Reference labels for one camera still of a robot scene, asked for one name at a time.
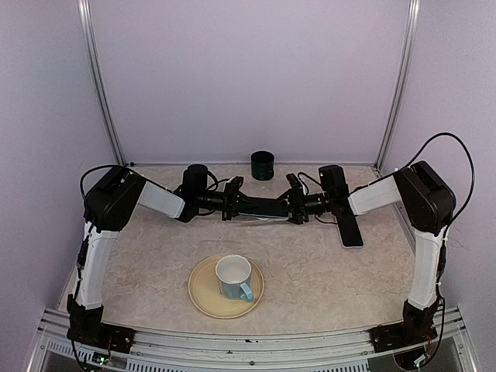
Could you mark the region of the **dark green cup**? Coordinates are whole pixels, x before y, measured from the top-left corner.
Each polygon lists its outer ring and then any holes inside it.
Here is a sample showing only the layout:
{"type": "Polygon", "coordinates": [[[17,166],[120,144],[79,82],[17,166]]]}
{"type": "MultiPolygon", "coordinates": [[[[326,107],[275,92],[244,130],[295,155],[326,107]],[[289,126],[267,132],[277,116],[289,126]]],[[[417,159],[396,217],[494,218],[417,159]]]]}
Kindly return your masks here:
{"type": "Polygon", "coordinates": [[[258,181],[269,181],[274,177],[274,155],[258,150],[250,155],[251,175],[258,181]]]}

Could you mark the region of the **beige round plate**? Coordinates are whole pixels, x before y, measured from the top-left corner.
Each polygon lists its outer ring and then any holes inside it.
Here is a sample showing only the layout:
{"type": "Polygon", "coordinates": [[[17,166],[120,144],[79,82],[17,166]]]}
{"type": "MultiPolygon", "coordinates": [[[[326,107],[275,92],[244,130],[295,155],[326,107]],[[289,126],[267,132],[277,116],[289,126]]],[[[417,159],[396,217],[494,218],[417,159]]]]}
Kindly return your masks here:
{"type": "Polygon", "coordinates": [[[201,261],[188,279],[193,305],[215,319],[236,319],[254,310],[264,294],[259,267],[239,254],[219,254],[201,261]]]}

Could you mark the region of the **front aluminium rail base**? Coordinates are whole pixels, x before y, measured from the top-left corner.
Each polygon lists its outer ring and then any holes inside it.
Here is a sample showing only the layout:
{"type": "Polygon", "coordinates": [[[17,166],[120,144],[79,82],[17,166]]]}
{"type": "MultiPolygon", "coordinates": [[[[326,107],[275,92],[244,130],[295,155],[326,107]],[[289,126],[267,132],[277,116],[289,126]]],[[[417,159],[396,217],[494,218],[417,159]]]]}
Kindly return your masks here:
{"type": "MultiPolygon", "coordinates": [[[[75,361],[66,312],[46,309],[38,325],[27,371],[41,371],[49,353],[75,361]]],[[[292,335],[236,336],[136,328],[130,353],[111,352],[103,371],[367,371],[376,353],[368,327],[292,335]]],[[[482,371],[458,308],[446,310],[441,347],[420,371],[482,371]]]]}

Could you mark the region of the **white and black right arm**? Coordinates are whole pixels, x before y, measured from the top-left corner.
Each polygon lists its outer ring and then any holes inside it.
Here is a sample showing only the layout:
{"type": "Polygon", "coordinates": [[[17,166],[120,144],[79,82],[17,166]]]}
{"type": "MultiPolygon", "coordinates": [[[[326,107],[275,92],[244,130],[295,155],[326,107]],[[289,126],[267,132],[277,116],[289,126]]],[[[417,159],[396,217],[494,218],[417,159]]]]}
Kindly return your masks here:
{"type": "Polygon", "coordinates": [[[284,215],[295,224],[310,215],[329,212],[336,217],[345,249],[363,247],[357,217],[396,203],[403,204],[415,235],[415,268],[406,308],[426,312],[439,301],[443,241],[453,220],[456,198],[443,179],[425,162],[403,167],[369,184],[349,190],[338,165],[319,168],[322,193],[307,195],[294,174],[290,189],[277,198],[284,215]]]}

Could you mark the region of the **left aluminium frame post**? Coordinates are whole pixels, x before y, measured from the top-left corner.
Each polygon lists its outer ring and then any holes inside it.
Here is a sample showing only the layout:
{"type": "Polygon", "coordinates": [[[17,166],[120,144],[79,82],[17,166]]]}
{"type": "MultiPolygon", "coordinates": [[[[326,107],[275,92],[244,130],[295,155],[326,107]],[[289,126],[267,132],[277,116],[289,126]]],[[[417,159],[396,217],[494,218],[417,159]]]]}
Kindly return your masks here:
{"type": "Polygon", "coordinates": [[[102,75],[98,59],[98,49],[95,38],[95,31],[91,17],[91,4],[88,0],[78,0],[77,9],[79,13],[84,44],[88,55],[88,62],[91,71],[91,78],[95,86],[98,107],[102,114],[103,124],[106,135],[110,144],[114,160],[119,165],[126,165],[126,157],[124,155],[122,145],[119,141],[119,136],[113,121],[105,83],[102,75]]]}

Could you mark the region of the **blue mug with white inside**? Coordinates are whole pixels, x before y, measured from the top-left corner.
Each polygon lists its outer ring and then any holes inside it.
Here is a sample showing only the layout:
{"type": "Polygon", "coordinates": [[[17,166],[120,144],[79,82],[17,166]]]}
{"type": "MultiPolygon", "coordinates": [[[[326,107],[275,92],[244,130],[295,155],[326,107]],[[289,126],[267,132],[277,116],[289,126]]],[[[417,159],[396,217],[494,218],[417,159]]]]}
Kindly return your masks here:
{"type": "Polygon", "coordinates": [[[215,265],[215,275],[225,298],[251,302],[254,299],[250,287],[252,265],[243,256],[226,255],[215,265]]]}

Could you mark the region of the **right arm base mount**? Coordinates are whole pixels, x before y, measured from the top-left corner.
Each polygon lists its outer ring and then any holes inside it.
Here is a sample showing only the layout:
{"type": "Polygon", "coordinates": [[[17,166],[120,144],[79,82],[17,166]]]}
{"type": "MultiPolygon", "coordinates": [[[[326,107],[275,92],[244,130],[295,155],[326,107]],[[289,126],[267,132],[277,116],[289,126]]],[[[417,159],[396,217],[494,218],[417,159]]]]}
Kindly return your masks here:
{"type": "Polygon", "coordinates": [[[419,309],[405,301],[400,322],[378,325],[369,330],[374,352],[381,353],[435,339],[438,333],[433,317],[439,303],[440,298],[437,298],[431,306],[419,309]]]}

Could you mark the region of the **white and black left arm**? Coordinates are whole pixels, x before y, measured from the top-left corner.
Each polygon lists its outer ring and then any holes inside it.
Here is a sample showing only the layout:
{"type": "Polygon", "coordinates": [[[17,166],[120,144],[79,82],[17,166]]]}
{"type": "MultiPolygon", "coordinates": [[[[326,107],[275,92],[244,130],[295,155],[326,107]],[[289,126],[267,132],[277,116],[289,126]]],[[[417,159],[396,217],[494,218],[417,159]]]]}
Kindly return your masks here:
{"type": "Polygon", "coordinates": [[[193,164],[183,173],[181,185],[172,191],[129,167],[105,165],[103,177],[83,191],[84,239],[77,257],[77,283],[67,299],[67,310],[78,332],[94,345],[108,338],[108,326],[101,322],[102,285],[109,254],[117,235],[140,205],[180,222],[190,222],[205,213],[220,212],[224,221],[239,215],[286,219],[282,200],[255,198],[240,188],[243,178],[232,177],[222,191],[207,185],[213,173],[193,164]]]}

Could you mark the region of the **aluminium frame post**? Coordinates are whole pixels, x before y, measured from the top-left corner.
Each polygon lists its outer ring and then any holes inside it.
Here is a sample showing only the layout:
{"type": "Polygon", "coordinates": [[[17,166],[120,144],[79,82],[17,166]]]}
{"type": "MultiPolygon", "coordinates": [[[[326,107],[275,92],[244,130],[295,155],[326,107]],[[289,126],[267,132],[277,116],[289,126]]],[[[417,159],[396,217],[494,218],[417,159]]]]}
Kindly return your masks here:
{"type": "Polygon", "coordinates": [[[95,86],[98,107],[102,114],[103,124],[106,135],[110,144],[114,160],[119,165],[126,165],[126,157],[124,155],[122,145],[119,141],[119,136],[113,121],[105,83],[102,75],[98,59],[98,49],[95,38],[95,31],[91,17],[91,4],[88,0],[78,0],[77,9],[79,13],[84,44],[88,55],[88,62],[91,71],[91,78],[95,86]]]}
{"type": "Polygon", "coordinates": [[[401,59],[398,68],[398,75],[394,86],[394,94],[391,101],[391,107],[388,112],[387,124],[377,158],[375,160],[375,168],[382,171],[391,147],[394,130],[398,122],[398,116],[403,101],[405,88],[408,80],[408,72],[410,69],[411,58],[415,45],[416,31],[418,28],[419,13],[421,10],[420,0],[411,0],[408,8],[408,19],[405,28],[405,38],[403,42],[401,59]]]}

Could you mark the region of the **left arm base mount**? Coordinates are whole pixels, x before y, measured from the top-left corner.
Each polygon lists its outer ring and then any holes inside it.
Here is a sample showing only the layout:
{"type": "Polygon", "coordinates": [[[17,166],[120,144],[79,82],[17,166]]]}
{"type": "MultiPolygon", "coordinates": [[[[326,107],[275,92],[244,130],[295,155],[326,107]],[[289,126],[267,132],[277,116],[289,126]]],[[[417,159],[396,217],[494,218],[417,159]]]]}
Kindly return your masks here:
{"type": "Polygon", "coordinates": [[[100,349],[129,354],[136,331],[102,322],[104,306],[86,309],[72,294],[68,295],[69,329],[67,338],[100,349]]]}

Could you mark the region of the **right aluminium frame post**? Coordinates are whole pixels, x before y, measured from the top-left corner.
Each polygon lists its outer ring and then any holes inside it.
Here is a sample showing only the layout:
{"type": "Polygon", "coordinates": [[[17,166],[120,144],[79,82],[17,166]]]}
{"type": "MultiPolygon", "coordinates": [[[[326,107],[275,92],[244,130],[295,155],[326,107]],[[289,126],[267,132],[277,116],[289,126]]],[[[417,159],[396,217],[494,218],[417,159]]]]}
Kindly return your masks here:
{"type": "Polygon", "coordinates": [[[391,101],[391,107],[388,112],[387,124],[377,158],[375,160],[375,168],[382,171],[391,147],[394,130],[398,122],[398,116],[403,101],[405,88],[408,80],[408,72],[410,69],[411,58],[415,45],[416,31],[418,28],[419,13],[421,10],[420,0],[411,0],[408,8],[408,19],[405,28],[405,38],[403,42],[401,59],[398,68],[398,75],[394,86],[394,94],[391,101]]]}

